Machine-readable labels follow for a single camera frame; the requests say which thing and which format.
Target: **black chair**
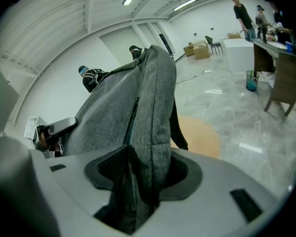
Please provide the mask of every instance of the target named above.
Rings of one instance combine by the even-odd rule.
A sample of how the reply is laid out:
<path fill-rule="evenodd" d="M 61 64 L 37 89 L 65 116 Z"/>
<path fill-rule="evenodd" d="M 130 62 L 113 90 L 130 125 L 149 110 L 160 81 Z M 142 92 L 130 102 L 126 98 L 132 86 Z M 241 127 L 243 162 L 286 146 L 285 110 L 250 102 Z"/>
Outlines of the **black chair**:
<path fill-rule="evenodd" d="M 213 47 L 214 47 L 214 49 L 215 49 L 216 54 L 217 54 L 216 47 L 218 48 L 218 51 L 220 52 L 220 50 L 219 50 L 219 46 L 220 46 L 221 49 L 222 49 L 222 45 L 221 45 L 219 42 L 215 42 L 215 43 L 213 43 L 213 39 L 212 39 L 211 37 L 208 37 L 208 36 L 205 36 L 205 39 L 207 40 L 208 44 L 211 46 L 212 53 L 214 53 L 214 52 L 213 52 Z"/>

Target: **trash bin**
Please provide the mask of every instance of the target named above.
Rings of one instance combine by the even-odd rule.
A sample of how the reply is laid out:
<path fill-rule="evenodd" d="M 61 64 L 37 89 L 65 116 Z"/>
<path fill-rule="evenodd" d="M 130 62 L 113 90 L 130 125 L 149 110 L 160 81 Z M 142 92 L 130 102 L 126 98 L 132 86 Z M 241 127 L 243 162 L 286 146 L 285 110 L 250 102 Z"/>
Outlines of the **trash bin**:
<path fill-rule="evenodd" d="M 255 91 L 259 80 L 259 74 L 254 71 L 247 71 L 247 83 L 246 88 L 249 91 Z"/>

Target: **glossy floor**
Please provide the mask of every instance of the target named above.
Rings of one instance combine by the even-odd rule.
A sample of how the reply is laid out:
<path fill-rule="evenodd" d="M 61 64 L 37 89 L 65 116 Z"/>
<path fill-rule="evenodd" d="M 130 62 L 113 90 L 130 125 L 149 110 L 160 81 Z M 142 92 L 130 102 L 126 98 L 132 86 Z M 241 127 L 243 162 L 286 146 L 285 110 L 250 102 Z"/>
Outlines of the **glossy floor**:
<path fill-rule="evenodd" d="M 287 118 L 275 102 L 264 112 L 270 85 L 262 75 L 257 91 L 245 84 L 245 72 L 229 71 L 225 50 L 201 60 L 183 57 L 177 62 L 178 114 L 211 124 L 220 136 L 221 158 L 280 198 L 296 177 L 296 104 Z"/>

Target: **gray pants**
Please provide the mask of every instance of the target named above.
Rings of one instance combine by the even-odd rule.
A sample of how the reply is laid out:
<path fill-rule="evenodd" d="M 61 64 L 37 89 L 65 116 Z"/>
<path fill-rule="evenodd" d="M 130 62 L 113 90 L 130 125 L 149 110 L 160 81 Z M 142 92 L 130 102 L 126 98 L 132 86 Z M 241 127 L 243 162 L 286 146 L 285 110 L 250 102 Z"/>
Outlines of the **gray pants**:
<path fill-rule="evenodd" d="M 255 29 L 252 27 L 251 29 L 248 29 L 248 33 L 246 31 L 245 32 L 245 38 L 247 41 L 252 42 L 253 39 L 256 39 L 256 32 Z"/>

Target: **table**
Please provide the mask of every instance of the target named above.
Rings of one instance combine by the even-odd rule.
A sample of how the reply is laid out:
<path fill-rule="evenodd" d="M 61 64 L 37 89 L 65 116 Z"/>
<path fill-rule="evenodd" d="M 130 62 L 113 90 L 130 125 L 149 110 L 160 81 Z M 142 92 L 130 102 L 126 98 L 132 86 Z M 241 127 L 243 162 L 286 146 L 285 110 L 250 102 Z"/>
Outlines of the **table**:
<path fill-rule="evenodd" d="M 296 102 L 296 55 L 289 53 L 279 43 L 264 43 L 255 39 L 254 73 L 262 72 L 272 87 L 270 98 L 264 108 L 267 112 L 272 101 L 289 104 L 288 116 Z M 276 73 L 273 73 L 273 58 L 276 59 Z"/>
<path fill-rule="evenodd" d="M 253 43 L 245 39 L 225 39 L 229 70 L 233 73 L 246 73 L 254 67 Z"/>

